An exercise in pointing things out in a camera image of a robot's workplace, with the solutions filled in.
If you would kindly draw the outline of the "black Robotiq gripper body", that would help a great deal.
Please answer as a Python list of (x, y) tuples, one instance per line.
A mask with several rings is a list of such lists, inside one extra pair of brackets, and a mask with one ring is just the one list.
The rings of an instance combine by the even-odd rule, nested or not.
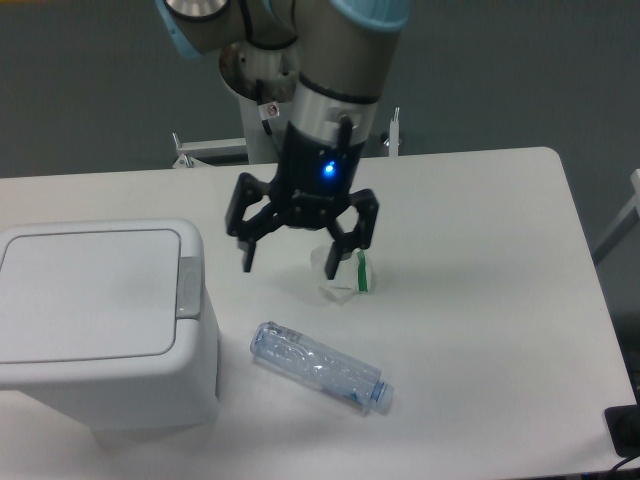
[(348, 208), (358, 212), (355, 229), (369, 228), (369, 192), (350, 191), (363, 145), (352, 144), (354, 123), (338, 122), (337, 140), (322, 143), (288, 124), (269, 198), (291, 227), (330, 228)]

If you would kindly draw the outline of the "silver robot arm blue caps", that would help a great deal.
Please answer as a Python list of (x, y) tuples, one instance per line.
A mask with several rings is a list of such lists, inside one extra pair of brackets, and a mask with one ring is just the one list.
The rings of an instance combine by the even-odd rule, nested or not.
[(287, 226), (326, 230), (328, 278), (371, 245), (379, 204), (352, 183), (369, 137), (407, 1), (160, 1), (157, 10), (185, 56), (245, 42), (259, 52), (299, 47), (297, 75), (274, 178), (238, 178), (227, 233), (250, 269), (257, 243)]

